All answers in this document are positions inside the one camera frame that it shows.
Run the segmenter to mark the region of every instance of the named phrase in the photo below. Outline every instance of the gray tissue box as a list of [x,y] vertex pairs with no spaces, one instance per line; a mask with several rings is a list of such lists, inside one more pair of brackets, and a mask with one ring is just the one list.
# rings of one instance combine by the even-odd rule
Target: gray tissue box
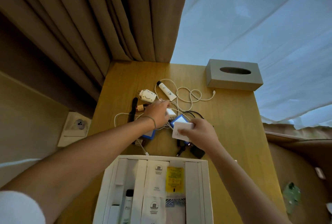
[[255,91],[263,85],[257,63],[210,59],[205,69],[211,88]]

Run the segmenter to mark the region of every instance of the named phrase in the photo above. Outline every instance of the desk surface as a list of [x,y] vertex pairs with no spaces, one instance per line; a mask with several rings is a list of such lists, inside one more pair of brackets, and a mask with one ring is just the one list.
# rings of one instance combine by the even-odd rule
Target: desk surface
[[[205,67],[154,62],[115,62],[112,63],[93,116],[89,135],[114,127],[114,116],[129,113],[131,101],[142,89],[153,91],[160,79],[172,79],[177,87],[198,89],[203,99],[208,99],[216,90],[210,101],[194,103],[194,111],[199,112],[216,130],[219,140],[231,156],[267,194],[283,212],[285,207],[273,166],[270,150],[260,119],[254,92],[214,89],[206,86]],[[164,84],[173,92],[175,87],[169,81]],[[157,87],[159,97],[167,99]],[[189,92],[181,89],[180,97],[189,100]],[[189,108],[189,103],[179,102],[182,108]],[[126,123],[127,115],[117,118],[117,125]],[[175,156],[176,140],[170,129],[160,130],[145,149],[150,155]],[[122,152],[124,155],[144,155],[141,147],[130,145]],[[195,158],[189,150],[181,157]],[[229,197],[217,170],[209,157],[210,186],[213,205],[214,223],[242,223],[237,210]],[[94,210],[103,174],[92,183],[61,214],[58,223],[92,223]]]

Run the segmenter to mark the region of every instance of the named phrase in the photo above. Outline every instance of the white sleeve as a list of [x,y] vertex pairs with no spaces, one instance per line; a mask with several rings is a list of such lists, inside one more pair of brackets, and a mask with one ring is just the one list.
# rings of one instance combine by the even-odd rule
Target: white sleeve
[[0,223],[45,224],[37,202],[24,193],[0,191]]

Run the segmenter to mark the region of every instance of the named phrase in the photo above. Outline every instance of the curtain fold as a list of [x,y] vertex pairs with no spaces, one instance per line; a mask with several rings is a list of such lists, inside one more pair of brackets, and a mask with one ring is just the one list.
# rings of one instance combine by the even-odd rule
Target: curtain fold
[[111,60],[170,62],[184,2],[0,0],[0,12],[97,101]]

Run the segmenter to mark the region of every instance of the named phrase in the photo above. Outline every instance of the bottle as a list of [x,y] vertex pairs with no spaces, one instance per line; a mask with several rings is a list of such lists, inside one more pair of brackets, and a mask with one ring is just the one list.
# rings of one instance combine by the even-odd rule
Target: bottle
[[132,205],[133,196],[134,196],[134,190],[128,189],[126,191],[126,199],[124,200],[124,208],[120,224],[130,224],[131,205]]
[[144,111],[147,106],[149,106],[149,104],[137,105],[136,106],[136,111],[137,112]]
[[173,101],[176,98],[176,95],[173,94],[161,81],[157,82],[157,86],[161,88],[161,90],[165,93],[165,95],[167,95],[170,101]]

